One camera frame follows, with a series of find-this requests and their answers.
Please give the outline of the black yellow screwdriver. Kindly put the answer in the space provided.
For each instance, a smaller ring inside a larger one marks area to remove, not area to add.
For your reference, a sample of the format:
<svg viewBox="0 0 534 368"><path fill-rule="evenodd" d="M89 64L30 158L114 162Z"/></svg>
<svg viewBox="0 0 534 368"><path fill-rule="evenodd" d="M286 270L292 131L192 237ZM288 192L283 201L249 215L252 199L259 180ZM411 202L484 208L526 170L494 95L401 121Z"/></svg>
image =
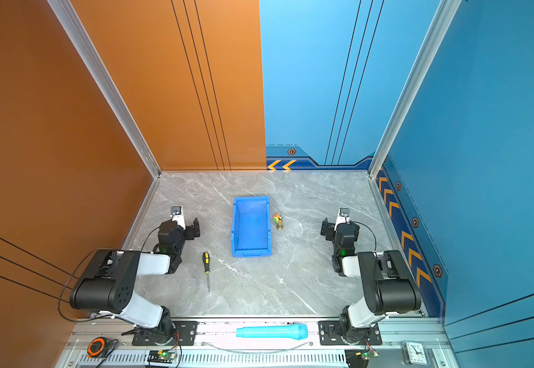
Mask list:
<svg viewBox="0 0 534 368"><path fill-rule="evenodd" d="M210 254L207 251L203 253L203 266L207 277L207 290L210 291Z"/></svg>

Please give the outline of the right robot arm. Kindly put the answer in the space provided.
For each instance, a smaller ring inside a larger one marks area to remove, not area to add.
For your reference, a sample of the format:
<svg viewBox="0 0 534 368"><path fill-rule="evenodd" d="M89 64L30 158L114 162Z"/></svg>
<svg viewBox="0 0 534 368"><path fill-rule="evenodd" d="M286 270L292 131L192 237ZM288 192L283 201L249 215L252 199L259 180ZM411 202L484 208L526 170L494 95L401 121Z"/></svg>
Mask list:
<svg viewBox="0 0 534 368"><path fill-rule="evenodd" d="M377 325L394 314L420 310L422 297L400 251L356 251L360 225L340 217L322 222L321 235L333 244L331 262L341 277L357 278L362 296L346 306L339 322L324 328L325 338L346 345L381 344Z"/></svg>

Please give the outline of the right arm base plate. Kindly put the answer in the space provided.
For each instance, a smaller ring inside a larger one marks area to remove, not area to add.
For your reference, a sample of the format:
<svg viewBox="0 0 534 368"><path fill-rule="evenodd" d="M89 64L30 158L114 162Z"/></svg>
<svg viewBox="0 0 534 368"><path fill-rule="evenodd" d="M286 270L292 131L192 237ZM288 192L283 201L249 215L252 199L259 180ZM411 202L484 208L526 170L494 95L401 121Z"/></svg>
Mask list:
<svg viewBox="0 0 534 368"><path fill-rule="evenodd" d="M339 320L321 320L318 322L320 345L323 346L381 346L383 344L379 327L353 328L345 326Z"/></svg>

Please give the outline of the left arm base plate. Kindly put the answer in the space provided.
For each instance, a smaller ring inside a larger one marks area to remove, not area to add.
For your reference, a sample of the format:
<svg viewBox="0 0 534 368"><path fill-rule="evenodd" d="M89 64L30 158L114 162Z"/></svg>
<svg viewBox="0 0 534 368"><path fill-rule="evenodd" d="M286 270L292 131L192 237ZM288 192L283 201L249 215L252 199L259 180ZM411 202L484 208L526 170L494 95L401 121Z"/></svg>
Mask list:
<svg viewBox="0 0 534 368"><path fill-rule="evenodd" d="M194 320L177 320L158 328L137 328L133 334L132 345L136 347L159 346L191 347L196 340L199 323Z"/></svg>

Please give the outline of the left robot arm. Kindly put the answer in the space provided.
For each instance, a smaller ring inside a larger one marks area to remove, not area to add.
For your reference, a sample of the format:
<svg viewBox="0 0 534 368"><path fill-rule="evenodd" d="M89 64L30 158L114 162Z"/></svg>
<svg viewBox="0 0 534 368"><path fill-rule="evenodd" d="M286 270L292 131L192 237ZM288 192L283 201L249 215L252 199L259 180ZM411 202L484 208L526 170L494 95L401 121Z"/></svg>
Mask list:
<svg viewBox="0 0 534 368"><path fill-rule="evenodd" d="M178 326L169 308L157 305L135 291L138 276L162 276L176 272L183 262L184 245L200 237L199 220L185 225L184 217L163 222L153 251L119 251L99 248L78 278L69 304L78 311L96 313L95 319L115 318L132 326L134 346L166 346L180 342Z"/></svg>

